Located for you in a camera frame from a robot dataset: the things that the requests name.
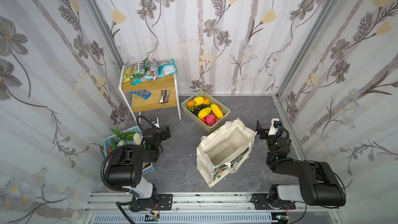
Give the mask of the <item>light blue vegetable basket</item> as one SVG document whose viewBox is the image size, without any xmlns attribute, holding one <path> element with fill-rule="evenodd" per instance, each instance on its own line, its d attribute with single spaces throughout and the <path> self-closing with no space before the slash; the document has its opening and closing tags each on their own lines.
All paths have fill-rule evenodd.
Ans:
<svg viewBox="0 0 398 224">
<path fill-rule="evenodd" d="M 138 126 L 133 126 L 123 132 L 142 131 Z M 143 181 L 142 177 L 154 171 L 153 158 L 155 151 L 145 145 L 136 145 L 134 141 L 118 147 L 120 140 L 113 134 L 103 140 L 106 160 L 104 176 L 106 182 L 113 187 L 135 188 Z"/>
</svg>

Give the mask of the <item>cream canvas grocery bag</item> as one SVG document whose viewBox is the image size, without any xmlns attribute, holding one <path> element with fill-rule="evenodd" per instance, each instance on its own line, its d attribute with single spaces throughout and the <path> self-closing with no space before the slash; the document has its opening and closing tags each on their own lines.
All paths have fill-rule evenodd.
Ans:
<svg viewBox="0 0 398 224">
<path fill-rule="evenodd" d="M 227 121 L 201 138 L 197 147 L 197 169 L 209 188 L 234 174 L 249 158 L 257 132 L 239 120 Z"/>
</svg>

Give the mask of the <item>yellow mango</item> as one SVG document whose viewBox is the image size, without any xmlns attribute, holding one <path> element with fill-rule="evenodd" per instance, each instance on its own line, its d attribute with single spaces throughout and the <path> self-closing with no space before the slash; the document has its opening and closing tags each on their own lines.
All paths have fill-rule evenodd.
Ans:
<svg viewBox="0 0 398 224">
<path fill-rule="evenodd" d="M 201 109 L 201 110 L 199 111 L 199 113 L 198 113 L 198 118 L 199 118 L 199 119 L 203 119 L 203 118 L 205 118 L 206 116 L 208 116 L 210 113 L 211 113 L 211 108 L 210 108 L 210 107 L 203 108 L 203 109 Z"/>
</svg>

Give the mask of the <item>yellow corn cob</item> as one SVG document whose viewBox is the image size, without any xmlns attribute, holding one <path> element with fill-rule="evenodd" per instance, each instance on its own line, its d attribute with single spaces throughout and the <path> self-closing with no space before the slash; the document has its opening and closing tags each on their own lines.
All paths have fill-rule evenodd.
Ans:
<svg viewBox="0 0 398 224">
<path fill-rule="evenodd" d="M 216 118 L 222 119 L 224 117 L 224 114 L 218 105 L 212 104 L 210 106 L 210 108 L 211 108 L 211 111 L 213 112 L 213 114 L 216 116 Z"/>
</svg>

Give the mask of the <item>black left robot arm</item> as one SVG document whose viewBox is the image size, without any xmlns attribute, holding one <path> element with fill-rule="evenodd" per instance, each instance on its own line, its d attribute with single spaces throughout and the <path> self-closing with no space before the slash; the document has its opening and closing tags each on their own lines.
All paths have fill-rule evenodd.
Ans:
<svg viewBox="0 0 398 224">
<path fill-rule="evenodd" d="M 101 180 L 108 189 L 133 196 L 132 201 L 125 204 L 133 212 L 142 207 L 153 209 L 160 204 L 156 186 L 143 178 L 143 165 L 157 162 L 163 152 L 161 142 L 171 138 L 168 125 L 159 128 L 142 115 L 136 118 L 140 119 L 150 124 L 145 131 L 140 129 L 142 142 L 116 147 L 105 157 L 100 169 Z"/>
</svg>

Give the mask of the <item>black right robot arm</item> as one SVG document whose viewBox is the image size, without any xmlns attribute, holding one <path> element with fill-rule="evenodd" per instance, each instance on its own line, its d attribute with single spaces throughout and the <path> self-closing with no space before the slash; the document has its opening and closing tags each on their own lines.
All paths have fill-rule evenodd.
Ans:
<svg viewBox="0 0 398 224">
<path fill-rule="evenodd" d="M 269 128 L 257 121 L 256 132 L 265 140 L 268 152 L 265 159 L 268 168 L 276 174 L 298 179 L 297 185 L 272 185 L 267 202 L 272 208 L 288 203 L 305 203 L 308 206 L 339 208 L 346 203 L 346 191 L 340 178 L 326 162 L 297 160 L 289 157 L 291 151 L 289 131 L 274 118 Z"/>
</svg>

